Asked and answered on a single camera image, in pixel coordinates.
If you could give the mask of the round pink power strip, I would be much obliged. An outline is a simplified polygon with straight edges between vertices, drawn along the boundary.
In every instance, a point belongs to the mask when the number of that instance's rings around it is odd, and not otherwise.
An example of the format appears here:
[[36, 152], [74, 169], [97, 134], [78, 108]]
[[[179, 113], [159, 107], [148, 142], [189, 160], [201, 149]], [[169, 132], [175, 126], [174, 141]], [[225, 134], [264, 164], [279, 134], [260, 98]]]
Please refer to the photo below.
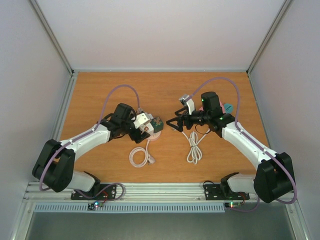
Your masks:
[[161, 136], [161, 132], [154, 133], [150, 137], [147, 138], [148, 141], [156, 141]]

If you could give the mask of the green cube socket adapter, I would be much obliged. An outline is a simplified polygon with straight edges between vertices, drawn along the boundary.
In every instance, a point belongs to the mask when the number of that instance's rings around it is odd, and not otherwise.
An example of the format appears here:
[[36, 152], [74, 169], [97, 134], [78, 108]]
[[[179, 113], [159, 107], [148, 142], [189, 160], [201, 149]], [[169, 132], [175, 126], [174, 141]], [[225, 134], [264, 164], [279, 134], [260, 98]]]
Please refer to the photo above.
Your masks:
[[164, 129], [164, 123], [160, 117], [155, 117], [151, 120], [151, 125], [153, 127], [153, 133], [156, 134]]

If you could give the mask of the white cube socket adapter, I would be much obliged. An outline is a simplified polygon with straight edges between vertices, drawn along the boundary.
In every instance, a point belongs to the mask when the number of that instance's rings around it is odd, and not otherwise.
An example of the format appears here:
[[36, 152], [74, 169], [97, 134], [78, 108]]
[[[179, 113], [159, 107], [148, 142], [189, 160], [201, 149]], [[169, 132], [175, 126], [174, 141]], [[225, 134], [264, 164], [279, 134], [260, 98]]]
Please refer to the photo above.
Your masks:
[[152, 124], [149, 122], [147, 124], [142, 124], [139, 129], [144, 133], [148, 133], [150, 135], [154, 134], [154, 127], [152, 126]]

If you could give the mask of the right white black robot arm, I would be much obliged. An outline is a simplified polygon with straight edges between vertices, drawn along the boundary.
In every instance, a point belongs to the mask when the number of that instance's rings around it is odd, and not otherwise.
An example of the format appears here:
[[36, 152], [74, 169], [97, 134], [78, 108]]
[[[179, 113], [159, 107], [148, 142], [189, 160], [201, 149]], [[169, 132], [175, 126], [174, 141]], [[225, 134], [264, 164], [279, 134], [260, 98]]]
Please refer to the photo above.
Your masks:
[[189, 95], [185, 94], [179, 100], [183, 108], [174, 113], [174, 118], [166, 121], [168, 126], [183, 132], [193, 126], [207, 125], [210, 132], [236, 147], [256, 170], [254, 175], [234, 172], [223, 177], [220, 180], [220, 191], [226, 199], [237, 193], [248, 193], [256, 194], [265, 203], [271, 203], [297, 190], [291, 157], [285, 152], [277, 153], [257, 141], [236, 122], [234, 116], [223, 111], [215, 92], [201, 94], [201, 110], [195, 109]]

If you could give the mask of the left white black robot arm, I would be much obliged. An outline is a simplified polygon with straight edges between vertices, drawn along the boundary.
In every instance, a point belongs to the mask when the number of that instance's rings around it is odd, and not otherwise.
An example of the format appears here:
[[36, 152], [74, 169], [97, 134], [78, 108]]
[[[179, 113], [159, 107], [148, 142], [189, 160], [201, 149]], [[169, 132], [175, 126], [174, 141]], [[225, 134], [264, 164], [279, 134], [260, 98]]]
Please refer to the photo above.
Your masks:
[[39, 189], [44, 191], [43, 185], [56, 193], [70, 189], [85, 198], [96, 199], [102, 192], [100, 180], [91, 173], [76, 171], [75, 162], [95, 147], [125, 135], [141, 143], [154, 133], [152, 119], [150, 113], [136, 112], [131, 106], [120, 103], [113, 113], [85, 132], [62, 141], [48, 140], [32, 169], [32, 175], [39, 180]]

